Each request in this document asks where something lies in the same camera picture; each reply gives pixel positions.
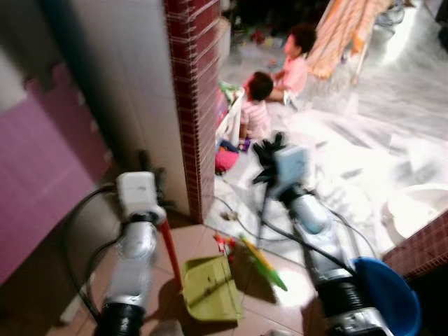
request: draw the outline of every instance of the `dustpan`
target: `dustpan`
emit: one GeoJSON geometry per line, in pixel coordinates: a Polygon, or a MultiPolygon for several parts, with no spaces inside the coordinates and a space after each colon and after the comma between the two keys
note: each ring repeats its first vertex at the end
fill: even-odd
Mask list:
{"type": "Polygon", "coordinates": [[[243,317],[227,257],[192,259],[182,266],[183,299],[199,321],[238,321],[243,317]]]}

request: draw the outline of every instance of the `red tiled pillar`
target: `red tiled pillar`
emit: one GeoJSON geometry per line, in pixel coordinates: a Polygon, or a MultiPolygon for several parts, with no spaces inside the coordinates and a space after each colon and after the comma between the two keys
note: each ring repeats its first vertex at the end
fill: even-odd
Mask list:
{"type": "Polygon", "coordinates": [[[389,251],[383,261],[406,280],[448,265],[448,211],[389,251]]]}
{"type": "Polygon", "coordinates": [[[190,215],[203,222],[214,196],[219,0],[164,0],[190,215]]]}

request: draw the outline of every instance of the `white tile wall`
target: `white tile wall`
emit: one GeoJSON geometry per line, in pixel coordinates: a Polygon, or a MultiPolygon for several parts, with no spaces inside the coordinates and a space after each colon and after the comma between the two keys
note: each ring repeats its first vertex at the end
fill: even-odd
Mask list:
{"type": "Polygon", "coordinates": [[[179,122],[162,0],[72,0],[97,68],[117,108],[126,149],[145,148],[167,169],[166,194],[188,214],[179,122]]]}

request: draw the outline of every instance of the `toddler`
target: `toddler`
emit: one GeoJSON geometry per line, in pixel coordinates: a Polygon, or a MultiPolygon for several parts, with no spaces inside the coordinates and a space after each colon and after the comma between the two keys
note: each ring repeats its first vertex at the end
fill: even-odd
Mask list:
{"type": "Polygon", "coordinates": [[[306,54],[316,42],[316,30],[310,24],[297,24],[291,29],[285,44],[286,60],[283,70],[273,75],[276,81],[275,88],[269,100],[293,105],[294,100],[305,88],[308,76],[306,54]]]}
{"type": "Polygon", "coordinates": [[[240,140],[263,139],[270,135],[270,117],[265,99],[271,94],[274,82],[263,72],[255,72],[244,85],[246,101],[241,106],[240,140]]]}

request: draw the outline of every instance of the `black cable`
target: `black cable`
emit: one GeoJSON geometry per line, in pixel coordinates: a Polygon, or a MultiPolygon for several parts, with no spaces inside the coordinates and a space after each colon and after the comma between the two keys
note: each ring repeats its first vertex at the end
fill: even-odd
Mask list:
{"type": "Polygon", "coordinates": [[[340,213],[337,213],[336,211],[334,211],[333,209],[331,209],[328,205],[322,203],[319,199],[317,199],[323,207],[325,207],[327,210],[329,210],[329,212],[331,212],[334,216],[336,216],[343,225],[347,226],[350,230],[354,231],[355,233],[357,233],[361,238],[363,238],[364,242],[369,246],[369,249],[371,250],[371,252],[373,253],[373,256],[376,258],[377,257],[377,253],[375,252],[375,250],[373,249],[373,246],[371,245],[369,239],[367,239],[365,237],[364,234],[362,234],[358,229],[356,229],[354,226],[350,225],[348,220],[343,217],[343,215],[341,215],[340,213]]]}
{"type": "Polygon", "coordinates": [[[325,258],[329,259],[330,261],[333,261],[336,265],[340,266],[341,268],[343,268],[344,270],[346,270],[348,273],[350,273],[351,275],[353,275],[354,277],[357,277],[356,272],[350,268],[349,266],[345,265],[343,262],[339,261],[338,259],[336,259],[335,257],[333,257],[332,255],[326,253],[325,251],[321,250],[319,247],[315,247],[314,245],[305,243],[303,240],[297,238],[294,234],[291,234],[289,232],[283,231],[282,229],[277,228],[276,226],[270,224],[269,222],[267,222],[266,220],[262,220],[263,225],[266,225],[269,229],[277,232],[278,234],[285,236],[291,240],[293,240],[294,242],[299,243],[300,245],[305,246],[306,248],[313,250],[319,254],[321,254],[322,256],[324,256],[325,258]]]}
{"type": "Polygon", "coordinates": [[[85,292],[88,300],[92,303],[92,306],[98,311],[98,308],[95,306],[95,301],[92,295],[92,286],[90,285],[90,275],[94,272],[94,270],[98,266],[99,259],[102,257],[102,252],[115,245],[118,242],[119,238],[115,238],[114,240],[108,241],[107,243],[98,247],[93,254],[90,256],[89,263],[87,264],[87,270],[85,272],[85,292]]]}
{"type": "MultiPolygon", "coordinates": [[[[215,198],[216,198],[217,200],[221,201],[222,203],[224,203],[224,205],[225,205],[227,208],[229,208],[229,210],[233,211],[233,209],[230,207],[230,205],[229,205],[226,201],[224,201],[223,199],[221,199],[221,198],[219,198],[219,197],[217,197],[217,196],[215,196],[215,198]]],[[[251,236],[253,236],[253,237],[255,237],[255,238],[258,238],[256,234],[253,234],[252,232],[250,232],[250,231],[247,229],[247,227],[245,227],[245,226],[243,225],[243,223],[240,221],[239,218],[237,218],[237,220],[238,220],[238,223],[241,225],[241,227],[242,227],[247,233],[249,233],[251,236]]],[[[269,229],[271,229],[271,230],[277,232],[278,234],[280,234],[280,235],[286,237],[286,239],[265,239],[265,238],[262,238],[263,240],[265,240],[265,241],[274,241],[274,242],[282,242],[282,241],[285,241],[285,240],[288,240],[288,239],[293,240],[294,242],[297,242],[297,243],[299,243],[299,244],[301,244],[301,245],[307,247],[308,249],[311,249],[311,250],[313,250],[313,251],[315,251],[315,252],[321,254],[322,256],[326,257],[327,259],[329,259],[330,261],[334,262],[336,265],[340,266],[341,268],[345,269],[348,273],[350,273],[351,275],[353,275],[354,277],[356,277],[356,273],[355,273],[355,271],[354,271],[353,269],[351,269],[349,266],[345,265],[343,262],[339,261],[338,259],[336,259],[336,258],[333,257],[332,255],[330,255],[330,254],[326,253],[325,251],[321,250],[320,248],[315,247],[315,246],[313,246],[313,245],[310,245],[310,244],[308,244],[308,243],[302,241],[301,239],[297,238],[295,235],[293,235],[293,234],[291,234],[291,233],[289,233],[289,232],[283,231],[282,229],[277,228],[276,226],[274,226],[274,225],[268,223],[268,222],[267,222],[266,220],[264,220],[264,219],[262,219],[262,224],[263,224],[263,225],[266,225],[269,229]]]]}
{"type": "Polygon", "coordinates": [[[107,183],[105,185],[102,185],[100,188],[96,189],[95,191],[91,192],[89,195],[85,196],[74,208],[70,211],[70,213],[67,215],[67,217],[64,219],[62,223],[62,237],[61,237],[61,250],[62,250],[62,257],[64,260],[64,264],[66,266],[67,273],[69,275],[69,278],[71,280],[71,283],[73,287],[75,288],[76,292],[79,294],[81,300],[83,301],[84,305],[89,310],[90,314],[92,315],[93,319],[98,323],[100,319],[100,313],[96,309],[96,307],[93,305],[93,303],[89,300],[86,294],[84,294],[81,290],[81,286],[76,278],[75,272],[73,271],[73,268],[71,267],[70,257],[69,257],[69,247],[68,247],[68,240],[69,240],[69,232],[71,228],[71,224],[76,219],[77,215],[80,213],[80,211],[84,208],[84,206],[95,196],[102,194],[102,193],[111,193],[116,191],[115,186],[112,183],[107,183]]]}
{"type": "MultiPolygon", "coordinates": [[[[232,207],[222,198],[219,198],[218,196],[214,196],[216,200],[224,203],[224,205],[231,210],[231,212],[235,212],[232,207]]],[[[268,239],[268,238],[263,238],[263,237],[259,237],[258,235],[256,235],[255,233],[252,233],[244,224],[243,222],[241,222],[241,220],[237,217],[237,222],[238,224],[243,228],[244,231],[246,231],[249,235],[251,235],[252,237],[255,237],[257,239],[261,239],[264,240],[265,242],[285,242],[286,240],[288,240],[287,238],[283,238],[283,239],[268,239]]]]}

